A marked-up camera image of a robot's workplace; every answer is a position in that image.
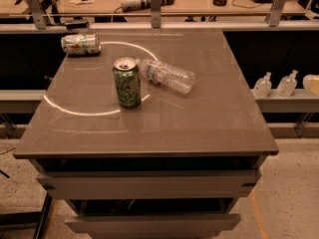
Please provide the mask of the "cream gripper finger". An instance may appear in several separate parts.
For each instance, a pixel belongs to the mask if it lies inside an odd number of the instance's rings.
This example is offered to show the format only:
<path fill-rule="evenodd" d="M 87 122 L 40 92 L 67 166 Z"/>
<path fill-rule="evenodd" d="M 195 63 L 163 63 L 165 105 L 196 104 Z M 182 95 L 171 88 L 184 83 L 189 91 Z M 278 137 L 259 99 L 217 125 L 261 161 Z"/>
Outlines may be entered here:
<path fill-rule="evenodd" d="M 305 90 L 319 96 L 319 75 L 306 75 L 302 84 Z"/>

